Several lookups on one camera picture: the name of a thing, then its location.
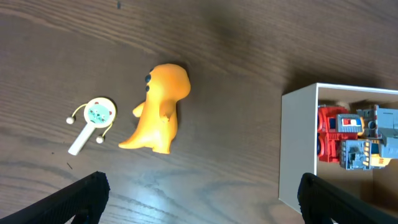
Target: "wood grain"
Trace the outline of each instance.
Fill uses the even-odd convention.
[[[396,88],[397,8],[1,0],[0,217],[100,170],[111,186],[102,223],[303,223],[277,198],[280,96],[313,82]],[[166,62],[184,64],[192,84],[171,155],[119,149],[144,77]],[[104,144],[91,138],[73,157],[85,122],[65,118],[96,96],[118,117]]]

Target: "dinosaur figurine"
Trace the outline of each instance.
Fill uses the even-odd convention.
[[[177,133],[176,103],[191,90],[187,72],[178,65],[158,65],[145,77],[145,82],[146,101],[132,111],[140,118],[136,132],[119,147],[149,147],[154,152],[170,154],[170,144]]]

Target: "storage box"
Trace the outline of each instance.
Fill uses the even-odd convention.
[[[345,170],[339,164],[318,160],[317,111],[318,102],[322,100],[345,103],[365,101],[383,107],[386,103],[398,102],[398,91],[315,83],[282,96],[279,200],[300,212],[297,191],[302,175],[310,172],[397,216],[397,160],[391,160],[384,169],[368,171]]]

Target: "black eye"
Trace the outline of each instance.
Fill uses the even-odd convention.
[[[145,82],[149,83],[149,81],[150,81],[150,75],[145,76]]]

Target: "white bead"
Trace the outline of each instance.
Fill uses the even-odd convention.
[[[98,137],[96,138],[96,141],[97,141],[98,144],[101,144],[102,142],[104,142],[104,137],[98,136]]]
[[[68,124],[73,124],[75,122],[75,118],[74,117],[68,117],[67,118],[67,123]]]

